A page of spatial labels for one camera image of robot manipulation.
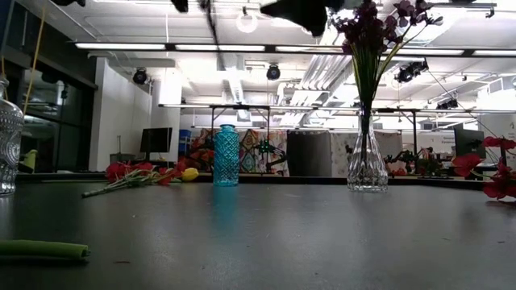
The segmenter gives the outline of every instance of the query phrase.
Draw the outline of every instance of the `green foam tube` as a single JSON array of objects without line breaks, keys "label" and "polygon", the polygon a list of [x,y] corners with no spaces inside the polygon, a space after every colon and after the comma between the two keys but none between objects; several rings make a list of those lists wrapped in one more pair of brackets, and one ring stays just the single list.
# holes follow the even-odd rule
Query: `green foam tube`
[{"label": "green foam tube", "polygon": [[89,255],[88,246],[64,242],[27,240],[0,241],[0,256],[38,256],[62,259],[84,259]]}]

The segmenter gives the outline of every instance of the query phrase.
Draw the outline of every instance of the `dark gray tabletop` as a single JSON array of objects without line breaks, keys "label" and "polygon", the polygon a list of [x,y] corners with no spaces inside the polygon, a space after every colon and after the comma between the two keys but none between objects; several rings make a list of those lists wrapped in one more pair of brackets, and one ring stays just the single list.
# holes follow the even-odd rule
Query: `dark gray tabletop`
[{"label": "dark gray tabletop", "polygon": [[0,259],[0,289],[515,289],[516,210],[417,186],[25,184],[0,238],[89,245],[86,265]]}]

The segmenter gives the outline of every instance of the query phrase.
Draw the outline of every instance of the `blue glass vase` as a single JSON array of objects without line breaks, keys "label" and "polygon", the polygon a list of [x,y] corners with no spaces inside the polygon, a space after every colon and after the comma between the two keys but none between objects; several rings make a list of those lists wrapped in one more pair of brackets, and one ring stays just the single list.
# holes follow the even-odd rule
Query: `blue glass vase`
[{"label": "blue glass vase", "polygon": [[239,134],[233,125],[221,125],[215,136],[213,183],[216,186],[236,186],[239,183]]}]

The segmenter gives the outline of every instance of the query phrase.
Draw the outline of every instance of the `textured glass jar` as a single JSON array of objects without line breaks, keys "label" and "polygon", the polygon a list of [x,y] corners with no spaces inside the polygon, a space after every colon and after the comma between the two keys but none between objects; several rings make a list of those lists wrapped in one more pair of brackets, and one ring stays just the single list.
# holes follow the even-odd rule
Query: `textured glass jar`
[{"label": "textured glass jar", "polygon": [[371,114],[360,113],[358,138],[350,159],[347,187],[354,192],[384,193],[389,175],[372,128]]},{"label": "textured glass jar", "polygon": [[23,113],[13,103],[4,100],[9,82],[0,77],[0,196],[16,190],[19,144],[22,138]]},{"label": "textured glass jar", "polygon": [[233,125],[221,125],[215,136],[213,183],[217,186],[236,186],[239,183],[239,134]]}]

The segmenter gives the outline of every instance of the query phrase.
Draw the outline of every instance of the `computer monitor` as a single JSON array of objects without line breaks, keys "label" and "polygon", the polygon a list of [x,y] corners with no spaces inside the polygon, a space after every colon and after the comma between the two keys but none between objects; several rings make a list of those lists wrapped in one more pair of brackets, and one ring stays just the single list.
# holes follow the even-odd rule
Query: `computer monitor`
[{"label": "computer monitor", "polygon": [[172,128],[152,128],[144,129],[142,142],[139,147],[140,152],[145,152],[145,159],[150,159],[150,153],[166,153],[170,150],[170,139],[172,138]]},{"label": "computer monitor", "polygon": [[464,130],[455,128],[455,150],[457,156],[475,153],[485,159],[484,132],[478,130]]}]

